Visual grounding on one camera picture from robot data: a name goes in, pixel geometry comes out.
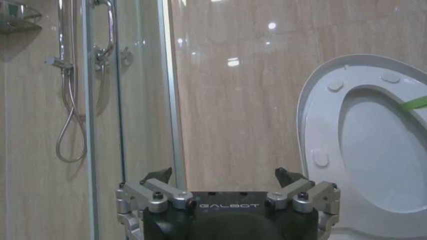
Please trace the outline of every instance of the toilet seat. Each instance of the toilet seat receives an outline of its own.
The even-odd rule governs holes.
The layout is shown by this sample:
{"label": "toilet seat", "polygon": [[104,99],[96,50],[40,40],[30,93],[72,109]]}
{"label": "toilet seat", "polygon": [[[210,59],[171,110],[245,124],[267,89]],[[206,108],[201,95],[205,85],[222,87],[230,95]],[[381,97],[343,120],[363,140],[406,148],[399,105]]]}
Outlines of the toilet seat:
{"label": "toilet seat", "polygon": [[[335,228],[335,235],[339,235],[339,237],[334,238],[333,235],[331,239],[427,239],[427,172],[425,176],[421,176],[423,177],[422,183],[417,181],[417,184],[409,184],[394,189],[393,181],[390,182],[390,191],[397,190],[397,193],[393,192],[397,197],[391,197],[391,201],[379,199],[377,193],[373,193],[375,195],[373,197],[373,188],[369,189],[367,187],[369,190],[365,190],[367,183],[377,183],[375,174],[362,177],[355,175],[355,172],[365,172],[365,167],[378,168],[378,176],[382,176],[382,172],[394,173],[390,169],[393,167],[399,168],[398,166],[405,166],[406,164],[406,159],[399,161],[402,157],[390,161],[397,163],[395,166],[385,165],[385,168],[379,164],[358,165],[359,163],[355,163],[355,161],[365,159],[367,153],[373,156],[387,156],[385,152],[389,150],[382,148],[383,146],[391,146],[390,151],[393,153],[399,153],[394,151],[398,148],[411,147],[407,141],[395,143],[394,139],[385,139],[386,143],[377,141],[378,149],[373,148],[367,153],[363,149],[355,148],[355,146],[359,146],[358,144],[365,144],[361,141],[361,139],[363,140],[363,135],[370,136],[366,139],[367,146],[370,146],[373,139],[375,141],[382,139],[382,136],[390,136],[387,132],[381,132],[382,120],[385,122],[389,120],[377,118],[373,118],[373,122],[374,125],[379,126],[378,132],[375,127],[369,132],[363,132],[361,131],[361,129],[365,129],[363,125],[361,128],[358,122],[351,122],[351,124],[355,124],[355,129],[353,130],[351,126],[346,127],[346,131],[350,131],[346,139],[355,138],[359,141],[355,141],[357,144],[354,145],[347,144],[345,146],[342,139],[345,138],[342,133],[345,130],[341,125],[343,121],[343,103],[351,93],[365,90],[369,94],[374,91],[379,95],[387,96],[397,102],[395,105],[398,106],[427,95],[427,74],[386,57],[349,55],[323,64],[306,82],[301,93],[297,117],[303,170],[311,180],[334,182],[342,191],[341,221]],[[363,117],[370,119],[370,114],[375,114],[375,111],[369,112],[374,105],[366,104],[362,106],[365,107],[363,109],[359,107],[358,114],[366,111],[366,116]],[[411,115],[419,122],[421,127],[427,129],[427,108],[414,109]],[[407,131],[406,129],[390,130],[391,132],[397,131],[397,133]],[[387,163],[389,160],[379,157],[375,159],[379,163]],[[366,161],[365,163],[371,164],[377,160]],[[393,176],[387,174],[383,174],[382,180]],[[415,180],[418,179],[411,174],[406,174],[406,176],[397,174],[395,181],[398,183],[402,182],[402,178],[411,179],[413,177]],[[421,191],[421,196],[414,195],[417,198],[415,208],[405,205],[406,203],[409,205],[414,204],[414,202],[406,200],[406,195],[399,196],[399,190],[409,193]]]}

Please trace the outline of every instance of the white toilet seat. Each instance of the white toilet seat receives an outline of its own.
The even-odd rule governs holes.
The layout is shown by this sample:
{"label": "white toilet seat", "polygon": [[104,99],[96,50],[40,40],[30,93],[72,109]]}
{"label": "white toilet seat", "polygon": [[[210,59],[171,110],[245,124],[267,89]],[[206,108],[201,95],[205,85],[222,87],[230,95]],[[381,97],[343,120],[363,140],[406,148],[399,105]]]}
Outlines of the white toilet seat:
{"label": "white toilet seat", "polygon": [[[427,95],[426,81],[427,74],[402,62],[349,55],[321,66],[305,85],[297,119],[305,173],[311,180],[334,182],[342,189],[337,228],[347,239],[427,239],[427,202],[413,211],[391,211],[361,193],[343,158],[339,126],[343,102],[354,90],[373,89],[402,104]],[[427,129],[427,108],[411,114]]]}

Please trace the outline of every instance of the bathroom wall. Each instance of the bathroom wall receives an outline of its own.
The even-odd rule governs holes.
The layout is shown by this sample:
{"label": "bathroom wall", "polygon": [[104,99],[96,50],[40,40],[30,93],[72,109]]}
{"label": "bathroom wall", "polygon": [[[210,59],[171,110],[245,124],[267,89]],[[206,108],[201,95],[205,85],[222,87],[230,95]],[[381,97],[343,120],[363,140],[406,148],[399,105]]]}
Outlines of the bathroom wall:
{"label": "bathroom wall", "polygon": [[[56,157],[55,144],[67,113],[60,98],[60,72],[44,63],[48,56],[59,55],[58,0],[26,2],[43,13],[43,30],[4,38],[0,74],[6,73],[6,97],[2,91],[0,98],[6,99],[7,239],[86,240],[87,162],[66,164]],[[63,144],[66,156],[79,151],[80,137],[72,126]]]}
{"label": "bathroom wall", "polygon": [[427,70],[426,0],[173,0],[187,183],[271,190],[301,171],[299,93],[349,54]]}
{"label": "bathroom wall", "polygon": [[0,35],[0,240],[7,239],[7,174],[6,174],[6,38]]}

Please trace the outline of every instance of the shower enclosure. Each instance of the shower enclosure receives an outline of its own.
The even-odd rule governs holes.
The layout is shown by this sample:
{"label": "shower enclosure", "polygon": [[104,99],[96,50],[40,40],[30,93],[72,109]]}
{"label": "shower enclosure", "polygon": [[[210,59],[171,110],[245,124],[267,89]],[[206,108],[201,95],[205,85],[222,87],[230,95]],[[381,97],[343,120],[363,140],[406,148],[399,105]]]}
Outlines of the shower enclosure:
{"label": "shower enclosure", "polygon": [[92,239],[125,236],[116,221],[120,182],[173,167],[171,183],[186,188],[170,6],[169,0],[83,4]]}

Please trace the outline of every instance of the toilet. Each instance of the toilet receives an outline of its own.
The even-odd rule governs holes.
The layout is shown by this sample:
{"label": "toilet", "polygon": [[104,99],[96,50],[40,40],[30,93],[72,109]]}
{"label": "toilet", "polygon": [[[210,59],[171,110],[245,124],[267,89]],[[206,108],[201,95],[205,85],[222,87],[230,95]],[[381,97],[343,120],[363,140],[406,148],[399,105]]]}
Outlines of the toilet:
{"label": "toilet", "polygon": [[427,240],[427,74],[347,55],[310,76],[298,103],[303,171],[341,188],[331,240]]}

